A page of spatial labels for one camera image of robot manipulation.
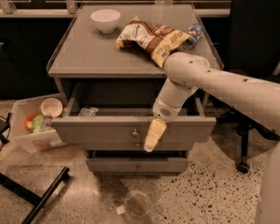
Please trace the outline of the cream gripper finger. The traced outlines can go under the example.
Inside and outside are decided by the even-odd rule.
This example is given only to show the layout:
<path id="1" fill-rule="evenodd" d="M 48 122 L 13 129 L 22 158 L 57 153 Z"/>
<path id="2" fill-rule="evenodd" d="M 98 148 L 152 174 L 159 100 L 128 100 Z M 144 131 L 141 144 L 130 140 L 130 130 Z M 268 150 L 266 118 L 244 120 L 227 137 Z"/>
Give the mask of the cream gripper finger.
<path id="1" fill-rule="evenodd" d="M 166 130 L 166 127 L 166 122 L 163 119 L 156 118 L 151 121 L 144 144 L 144 150 L 146 152 L 151 152 L 155 148 Z"/>

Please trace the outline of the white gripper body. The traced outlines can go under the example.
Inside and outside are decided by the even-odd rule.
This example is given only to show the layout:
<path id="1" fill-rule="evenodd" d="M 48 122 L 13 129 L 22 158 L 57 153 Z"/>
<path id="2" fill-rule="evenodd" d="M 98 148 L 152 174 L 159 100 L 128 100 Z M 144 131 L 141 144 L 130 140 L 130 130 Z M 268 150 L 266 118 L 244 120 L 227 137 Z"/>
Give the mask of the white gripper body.
<path id="1" fill-rule="evenodd" d="M 165 122 L 174 120 L 178 116 L 180 110 L 180 107 L 171 107 L 167 105 L 161 98 L 157 98 L 152 107 L 153 116 Z"/>

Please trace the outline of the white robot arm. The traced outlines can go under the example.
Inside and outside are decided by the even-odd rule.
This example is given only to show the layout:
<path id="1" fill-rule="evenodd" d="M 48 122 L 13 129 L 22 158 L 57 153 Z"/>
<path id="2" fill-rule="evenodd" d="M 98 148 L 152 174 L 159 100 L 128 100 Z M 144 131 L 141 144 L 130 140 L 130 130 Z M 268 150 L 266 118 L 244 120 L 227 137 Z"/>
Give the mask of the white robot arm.
<path id="1" fill-rule="evenodd" d="M 154 105 L 144 144 L 150 152 L 166 124 L 201 89 L 280 137 L 280 84 L 215 69 L 202 56 L 171 54 L 161 66 L 167 79 Z M 260 187 L 255 224 L 280 224 L 280 141 L 271 154 Z"/>

